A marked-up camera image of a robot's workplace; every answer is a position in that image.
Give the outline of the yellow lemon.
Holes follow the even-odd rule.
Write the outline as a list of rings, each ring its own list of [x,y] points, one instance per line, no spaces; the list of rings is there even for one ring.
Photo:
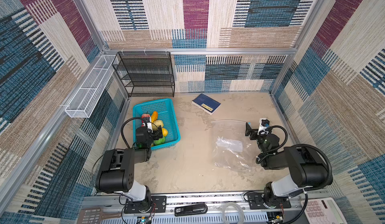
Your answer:
[[[166,136],[168,135],[167,129],[162,128],[161,130],[162,130],[162,136],[163,136],[163,137],[166,137]]]

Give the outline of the clear zip top bag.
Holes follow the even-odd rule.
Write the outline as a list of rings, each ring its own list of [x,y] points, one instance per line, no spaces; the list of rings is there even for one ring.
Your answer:
[[[255,140],[245,135],[246,122],[215,120],[211,122],[211,144],[214,165],[239,173],[248,173],[256,166],[260,153]]]

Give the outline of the teal plastic basket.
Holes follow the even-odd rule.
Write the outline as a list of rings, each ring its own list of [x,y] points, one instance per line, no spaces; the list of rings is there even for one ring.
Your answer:
[[[133,117],[141,117],[143,114],[148,114],[152,123],[157,125],[162,123],[164,134],[167,131],[166,136],[155,141],[151,147],[152,151],[172,147],[181,140],[173,101],[170,98],[137,104],[133,107],[132,114]]]

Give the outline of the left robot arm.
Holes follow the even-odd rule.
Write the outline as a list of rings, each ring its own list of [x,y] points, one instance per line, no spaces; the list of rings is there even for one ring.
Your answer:
[[[106,194],[119,194],[127,198],[128,206],[139,212],[152,207],[151,193],[147,186],[134,180],[134,166],[147,162],[151,157],[153,131],[145,126],[136,129],[137,149],[108,150],[104,153],[96,175],[95,188]]]

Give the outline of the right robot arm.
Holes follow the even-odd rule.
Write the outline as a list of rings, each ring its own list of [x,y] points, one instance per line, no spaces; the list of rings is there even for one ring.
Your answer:
[[[332,184],[332,166],[326,154],[308,144],[287,147],[284,127],[262,119],[257,129],[246,123],[245,136],[257,142],[261,151],[256,157],[258,165],[265,170],[289,170],[287,176],[267,183],[262,192],[246,193],[251,209],[288,209],[290,198]]]

